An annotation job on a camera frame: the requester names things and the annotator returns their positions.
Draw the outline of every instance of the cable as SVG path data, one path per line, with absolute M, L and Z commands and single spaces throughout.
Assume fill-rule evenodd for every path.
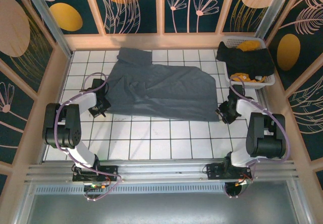
M 272 159 L 268 159 L 268 158 L 260 158 L 260 159 L 254 159 L 254 160 L 252 160 L 252 161 L 250 161 L 250 162 L 248 162 L 246 165 L 247 166 L 249 166 L 249 165 L 251 165 L 251 164 L 253 164 L 253 163 L 256 163 L 256 162 L 262 162 L 262 161 L 273 161 L 273 162 L 277 162 L 277 163 L 279 163 L 279 162 L 285 162 L 288 158 L 289 158 L 289 156 L 290 156 L 290 141 L 289 141 L 289 138 L 288 138 L 288 136 L 287 136 L 287 133 L 286 133 L 286 131 L 285 131 L 285 129 L 284 129 L 284 127 L 282 126 L 282 124 L 273 116 L 273 114 L 270 112 L 270 111 L 268 111 L 267 109 L 265 109 L 265 108 L 263 108 L 260 104 L 258 104 L 257 102 L 255 102 L 254 100 L 252 100 L 252 99 L 248 99 L 248 98 L 246 98 L 245 96 L 243 96 L 243 95 L 241 95 L 241 94 L 239 94 L 234 88 L 233 88 L 233 86 L 232 86 L 232 79 L 234 79 L 234 78 L 238 78 L 240 81 L 241 81 L 241 83 L 242 83 L 242 87 L 243 87 L 243 89 L 245 88 L 245 85 L 244 85 L 244 82 L 238 77 L 238 76 L 231 76 L 230 77 L 230 81 L 229 81 L 229 83 L 230 83 L 230 88 L 232 89 L 232 91 L 233 92 L 235 92 L 235 94 L 236 95 L 238 95 L 240 98 L 242 98 L 242 99 L 244 99 L 245 101 L 247 101 L 247 102 L 249 102 L 249 103 L 251 103 L 252 105 L 254 105 L 257 109 L 259 109 L 260 111 L 262 111 L 263 113 L 265 113 L 265 114 L 267 114 L 276 124 L 277 124 L 277 126 L 279 127 L 279 129 L 282 131 L 282 133 L 283 133 L 283 135 L 284 135 L 284 137 L 285 137 L 285 140 L 286 140 L 286 155 L 285 155 L 285 157 L 284 158 L 282 158 L 282 159 L 280 159 L 280 160 L 272 160 Z
M 104 194 L 96 197 L 96 198 L 90 198 L 90 197 L 87 197 L 87 200 L 90 200 L 90 201 L 96 201 L 96 200 L 99 200 L 99 199 L 102 199 L 104 196 L 106 196 L 107 194 L 109 194 L 118 184 L 120 184 L 122 182 L 122 177 L 120 175 L 115 175 L 115 174 L 110 174 L 110 173 L 106 173 L 106 172 L 102 172 L 102 171 L 98 171 L 98 170 L 94 170 L 86 165 L 84 165 L 83 163 L 79 162 L 78 160 L 76 160 L 70 153 L 67 149 L 62 149 L 61 146 L 59 145 L 59 142 L 58 142 L 58 133 L 57 133 L 57 130 L 58 130 L 58 122 L 59 122 L 59 117 L 60 117 L 60 114 L 61 114 L 61 111 L 63 109 L 63 107 L 67 104 L 70 104 L 72 103 L 73 100 L 85 95 L 85 94 L 89 94 L 89 93 L 93 93 L 95 91 L 98 91 L 99 89 L 101 89 L 102 87 L 104 87 L 104 85 L 107 83 L 107 77 L 105 74 L 103 73 L 93 73 L 89 76 L 86 77 L 86 79 L 84 80 L 83 84 L 82 84 L 82 89 L 84 89 L 84 85 L 85 85 L 85 82 L 88 80 L 89 77 L 93 76 L 93 75 L 102 75 L 104 76 L 104 82 L 97 88 L 95 89 L 90 89 L 88 91 L 82 91 L 80 92 L 79 94 L 73 96 L 72 98 L 70 98 L 69 100 L 65 101 L 64 103 L 61 104 L 61 106 L 58 108 L 57 110 L 57 113 L 56 113 L 56 117 L 55 117 L 55 122 L 54 122 L 54 140 L 55 140 L 55 145 L 57 147 L 58 150 L 66 153 L 66 155 L 68 157 L 70 157 L 70 159 L 74 162 L 74 163 L 77 163 L 78 165 L 82 166 L 83 168 L 87 169 L 87 170 L 90 170 L 94 173 L 97 173 L 97 174 L 101 174 L 101 175 L 105 175 L 107 177 L 109 176 L 113 176 L 113 177 L 117 177 L 117 182 Z

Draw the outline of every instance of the black garment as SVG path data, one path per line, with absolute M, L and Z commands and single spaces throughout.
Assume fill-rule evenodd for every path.
M 275 66 L 267 48 L 253 51 L 243 51 L 238 48 L 228 48 L 220 42 L 217 60 L 225 62 L 228 75 L 245 73 L 252 80 L 256 76 L 269 76 L 274 73 Z
M 151 52 L 121 48 L 109 75 L 110 113 L 219 121 L 216 82 L 197 67 L 151 63 Z

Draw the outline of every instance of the floor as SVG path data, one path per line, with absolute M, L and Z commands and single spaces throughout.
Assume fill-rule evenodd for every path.
M 109 75 L 119 51 L 76 51 L 61 102 L 76 95 L 85 76 L 95 72 Z M 196 66 L 216 80 L 218 104 L 227 100 L 229 88 L 223 62 L 216 61 L 217 50 L 153 50 L 153 64 Z M 85 88 L 91 86 L 91 80 Z M 246 95 L 257 101 L 254 89 Z M 81 115 L 82 140 L 100 160 L 108 159 L 197 159 L 222 158 L 245 142 L 247 122 L 239 118 L 230 125 L 220 122 L 177 121 L 163 118 L 107 114 Z M 67 156 L 47 147 L 43 160 L 66 160 Z

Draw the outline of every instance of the white basket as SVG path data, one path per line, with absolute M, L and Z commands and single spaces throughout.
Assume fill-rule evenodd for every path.
M 266 45 L 265 45 L 264 41 L 261 40 L 260 38 L 248 37 L 248 36 L 224 36 L 222 38 L 223 43 L 227 47 L 237 47 L 240 43 L 242 43 L 244 41 L 249 41 L 249 40 L 260 41 L 260 48 L 258 48 L 258 49 L 266 48 Z M 229 76 L 228 76 L 227 66 L 226 66 L 225 62 L 224 62 L 224 73 L 226 75 L 227 86 L 229 86 L 230 85 L 230 79 L 229 79 Z M 245 85 L 245 87 L 247 89 L 261 89 L 261 88 L 263 88 L 265 86 L 273 85 L 274 83 L 275 83 L 275 76 L 274 76 L 274 74 L 272 74 L 272 75 L 267 76 L 266 79 L 262 83 L 244 82 L 244 85 Z M 237 82 L 237 81 L 232 81 L 232 84 L 242 85 L 241 82 Z

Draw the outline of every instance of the purple cable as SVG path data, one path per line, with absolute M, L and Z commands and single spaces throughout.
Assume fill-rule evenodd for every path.
M 256 103 L 255 101 L 253 101 L 252 99 L 248 99 L 246 98 L 245 96 L 239 94 L 233 87 L 232 87 L 232 79 L 234 78 L 238 78 L 241 83 L 242 83 L 242 87 L 243 89 L 245 88 L 245 85 L 244 85 L 244 82 L 242 81 L 241 78 L 239 78 L 238 76 L 231 76 L 230 77 L 230 88 L 232 89 L 233 92 L 236 93 L 236 95 L 238 95 L 240 98 L 248 101 L 249 103 L 253 104 L 256 108 L 258 108 L 260 111 L 266 113 L 276 124 L 277 126 L 279 127 L 279 129 L 282 131 L 284 137 L 285 137 L 285 140 L 286 140 L 286 156 L 280 160 L 272 160 L 272 159 L 268 159 L 268 158 L 260 158 L 260 159 L 255 159 L 255 160 L 252 160 L 250 162 L 248 162 L 246 165 L 249 166 L 253 163 L 256 163 L 256 162 L 261 162 L 261 161 L 271 161 L 271 162 L 276 162 L 276 163 L 281 163 L 281 162 L 285 162 L 289 156 L 290 156 L 290 142 L 289 142 L 289 138 L 287 136 L 287 133 L 284 129 L 284 127 L 282 126 L 282 124 L 280 124 L 280 122 L 273 116 L 272 113 L 270 113 L 267 109 L 263 108 L 260 104 Z
M 69 103 L 72 103 L 73 100 L 81 97 L 82 95 L 85 95 L 85 94 L 89 94 L 89 93 L 92 93 L 92 92 L 95 92 L 99 89 L 101 89 L 106 83 L 107 83 L 107 77 L 105 74 L 103 73 L 93 73 L 89 76 L 87 76 L 87 78 L 84 80 L 83 84 L 82 84 L 82 89 L 84 88 L 84 85 L 85 85 L 85 82 L 87 81 L 87 79 L 93 75 L 103 75 L 104 76 L 104 82 L 97 88 L 95 89 L 91 89 L 91 90 L 88 90 L 88 91 L 84 91 L 84 92 L 81 92 L 75 96 L 73 96 L 72 98 L 70 98 L 69 100 L 65 101 L 63 104 L 61 104 L 61 106 L 59 107 L 59 109 L 57 110 L 57 113 L 56 113 L 56 117 L 55 117 L 55 122 L 54 122 L 54 140 L 55 140 L 55 145 L 57 147 L 58 150 L 62 151 L 62 152 L 65 152 L 67 154 L 68 157 L 70 157 L 70 159 L 74 162 L 74 163 L 77 163 L 79 165 L 81 165 L 83 168 L 87 169 L 87 170 L 90 170 L 94 173 L 97 173 L 97 174 L 101 174 L 101 175 L 105 175 L 105 176 L 113 176 L 113 177 L 117 177 L 119 178 L 117 180 L 117 182 L 115 183 L 115 185 L 112 186 L 111 189 L 109 189 L 106 193 L 104 193 L 103 195 L 100 195 L 96 198 L 87 198 L 87 200 L 91 200 L 91 201 L 96 201 L 96 200 L 99 200 L 99 199 L 102 199 L 104 196 L 106 196 L 107 194 L 109 194 L 120 182 L 122 182 L 122 177 L 120 175 L 115 175 L 115 174 L 110 174 L 110 173 L 106 173 L 106 172 L 102 172 L 102 171 L 98 171 L 98 170 L 94 170 L 94 169 L 91 169 L 90 167 L 87 167 L 85 166 L 83 163 L 79 162 L 78 160 L 76 160 L 69 152 L 68 150 L 66 149 L 62 149 L 59 145 L 59 142 L 58 142 L 58 134 L 57 134 L 57 128 L 58 128 L 58 122 L 59 122 L 59 117 L 60 117 L 60 113 L 63 109 L 63 107 L 66 105 L 66 104 L 69 104 Z

